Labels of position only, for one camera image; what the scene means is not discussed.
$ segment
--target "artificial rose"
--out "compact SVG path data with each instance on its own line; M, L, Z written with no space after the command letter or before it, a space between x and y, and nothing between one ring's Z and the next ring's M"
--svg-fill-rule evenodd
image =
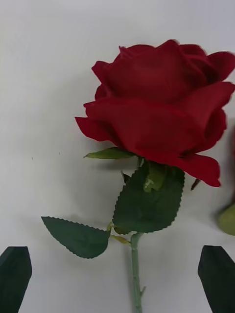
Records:
M222 82L235 68L229 52L206 55L198 45L169 40L159 47L120 47L114 62L98 61L101 81L83 134L161 164L177 166L218 187L219 165L197 152L211 148L226 129L222 107L235 85Z

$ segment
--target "rose bloom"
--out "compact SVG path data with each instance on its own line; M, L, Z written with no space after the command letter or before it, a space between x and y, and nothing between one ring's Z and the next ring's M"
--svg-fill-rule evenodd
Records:
M197 153L214 146L226 129L222 108L235 85L223 80L234 68L229 52L206 55L198 45L174 40L156 48L120 47L112 63L93 67L101 85L77 124L89 138L177 166L218 187L219 164Z

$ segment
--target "serrated leaf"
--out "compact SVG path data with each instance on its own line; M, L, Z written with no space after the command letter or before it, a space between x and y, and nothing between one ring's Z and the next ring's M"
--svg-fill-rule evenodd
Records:
M181 202L184 172L169 167L162 188L150 193L143 189L147 175L148 166L144 163L124 185L113 216L116 227L148 233L166 228L174 221Z
M97 152L88 153L85 157L119 160L122 158L130 158L133 156L134 154L131 152L124 151L117 147L113 147L113 148L108 148L108 149L104 149L104 150L97 151Z
M158 191L163 185L166 171L166 165L148 162L148 176L143 185L144 191L150 192L152 189Z
M81 258L95 258L107 248L110 231L54 217L42 217L42 220L58 242Z
M198 275L212 312L235 312L235 263L222 247L203 247Z
M235 204L219 215L218 226L226 234L235 236Z
M18 313L31 276L28 248L8 247L0 256L0 312Z

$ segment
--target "white backdrop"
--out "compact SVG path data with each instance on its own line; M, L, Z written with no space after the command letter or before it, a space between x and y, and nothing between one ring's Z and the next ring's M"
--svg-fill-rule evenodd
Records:
M0 252L28 246L33 276L20 313L131 313L128 247L110 241L104 254L80 259L55 241L40 216L104 228L131 163L83 159L101 148L85 138L84 116L98 80L96 60L118 45L167 39L235 52L234 0L0 0ZM235 82L235 74L230 76ZM232 129L207 155L221 164L223 186L187 176L177 220L140 241L144 313L210 313L197 266L203 245L235 259L235 238L214 214L235 190Z

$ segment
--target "stem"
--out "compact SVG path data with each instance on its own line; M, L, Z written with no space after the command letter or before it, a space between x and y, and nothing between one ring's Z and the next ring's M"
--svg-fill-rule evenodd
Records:
M138 242L142 233L136 233L131 236L131 260L132 260L132 275L133 275L133 293L135 301L135 313L142 313L141 296L139 277L139 258L138 258Z

